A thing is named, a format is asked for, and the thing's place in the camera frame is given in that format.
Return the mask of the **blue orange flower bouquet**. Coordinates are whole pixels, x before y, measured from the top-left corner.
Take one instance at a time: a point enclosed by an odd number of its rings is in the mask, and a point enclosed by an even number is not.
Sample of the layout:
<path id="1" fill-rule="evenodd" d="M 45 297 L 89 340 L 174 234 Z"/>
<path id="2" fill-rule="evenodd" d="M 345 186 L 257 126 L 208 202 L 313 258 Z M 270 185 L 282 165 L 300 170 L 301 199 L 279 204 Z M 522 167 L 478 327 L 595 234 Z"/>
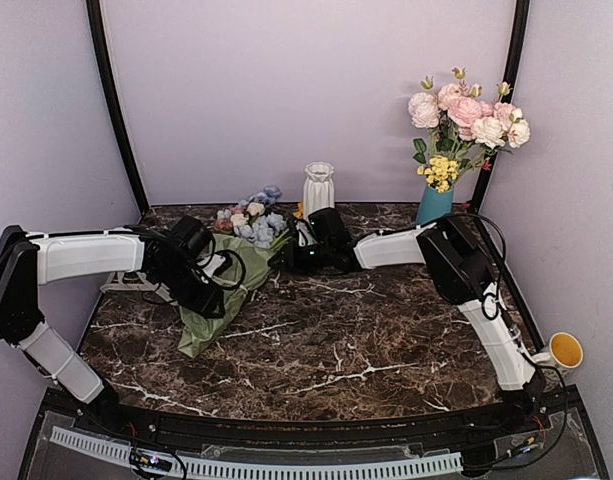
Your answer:
<path id="1" fill-rule="evenodd" d="M 304 205 L 297 204 L 288 218 L 277 205 L 282 191 L 275 185 L 264 186 L 260 191 L 240 199 L 236 205 L 217 211 L 213 222 L 216 233 L 234 235 L 256 247 L 278 250 L 290 238 L 288 219 L 304 218 Z"/>

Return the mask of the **green wrapping paper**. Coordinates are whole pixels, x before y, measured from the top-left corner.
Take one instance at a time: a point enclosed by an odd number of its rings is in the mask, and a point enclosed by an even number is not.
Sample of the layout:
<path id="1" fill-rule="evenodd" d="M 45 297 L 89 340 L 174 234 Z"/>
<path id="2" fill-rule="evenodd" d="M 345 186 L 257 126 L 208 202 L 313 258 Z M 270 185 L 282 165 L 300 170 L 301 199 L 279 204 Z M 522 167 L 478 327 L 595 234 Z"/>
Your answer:
<path id="1" fill-rule="evenodd" d="M 268 261 L 276 254 L 272 249 L 273 242 L 255 245 L 245 239 L 224 234 L 216 234 L 215 239 L 217 250 L 234 251 L 243 260 L 246 272 L 237 289 L 218 290 L 222 295 L 219 300 L 220 305 L 224 306 L 223 315 L 219 312 L 217 318 L 208 318 L 183 306 L 178 307 L 183 323 L 178 350 L 191 358 L 196 358 L 221 335 L 239 314 L 248 296 L 265 283 L 271 271 Z"/>

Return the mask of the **white printed ribbon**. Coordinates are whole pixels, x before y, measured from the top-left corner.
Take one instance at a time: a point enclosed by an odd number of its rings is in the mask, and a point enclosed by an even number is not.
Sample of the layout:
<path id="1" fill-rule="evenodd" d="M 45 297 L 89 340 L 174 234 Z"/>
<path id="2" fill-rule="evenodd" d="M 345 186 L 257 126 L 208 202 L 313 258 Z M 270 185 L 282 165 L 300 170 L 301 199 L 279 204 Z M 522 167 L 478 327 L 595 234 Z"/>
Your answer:
<path id="1" fill-rule="evenodd" d="M 165 302 L 175 303 L 167 286 L 151 283 L 143 272 L 113 272 L 100 287 L 100 292 L 146 292 L 157 295 Z"/>

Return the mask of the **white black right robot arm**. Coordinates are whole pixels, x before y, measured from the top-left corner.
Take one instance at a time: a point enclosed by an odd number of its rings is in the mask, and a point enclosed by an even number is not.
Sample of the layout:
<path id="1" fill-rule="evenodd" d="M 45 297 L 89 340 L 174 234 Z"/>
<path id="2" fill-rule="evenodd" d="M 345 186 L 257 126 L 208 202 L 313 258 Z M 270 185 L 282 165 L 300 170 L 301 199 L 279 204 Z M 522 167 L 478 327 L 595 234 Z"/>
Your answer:
<path id="1" fill-rule="evenodd" d="M 323 269 L 352 273 L 384 266 L 423 264 L 437 293 L 473 327 L 497 376 L 504 405 L 496 424 L 507 434 L 531 422 L 544 392 L 521 330 L 501 298 L 501 270 L 457 214 L 404 230 L 378 230 L 352 239 L 337 209 L 318 210 L 288 223 L 288 238 L 268 262 L 272 269 L 311 274 Z"/>

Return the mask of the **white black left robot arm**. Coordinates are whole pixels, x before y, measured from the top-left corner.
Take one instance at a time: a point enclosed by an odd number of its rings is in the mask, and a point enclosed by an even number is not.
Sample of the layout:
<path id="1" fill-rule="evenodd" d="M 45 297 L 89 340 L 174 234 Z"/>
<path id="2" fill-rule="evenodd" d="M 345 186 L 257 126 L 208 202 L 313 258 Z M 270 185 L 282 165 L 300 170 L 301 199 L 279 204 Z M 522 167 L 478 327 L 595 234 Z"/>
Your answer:
<path id="1" fill-rule="evenodd" d="M 110 383 L 46 321 L 40 287 L 107 273 L 142 273 L 174 303 L 209 318 L 225 313 L 215 275 L 232 261 L 204 225 L 189 216 L 170 230 L 125 226 L 74 233 L 30 233 L 18 225 L 0 237 L 0 340 L 24 356 L 85 410 L 106 436 L 127 427 Z"/>

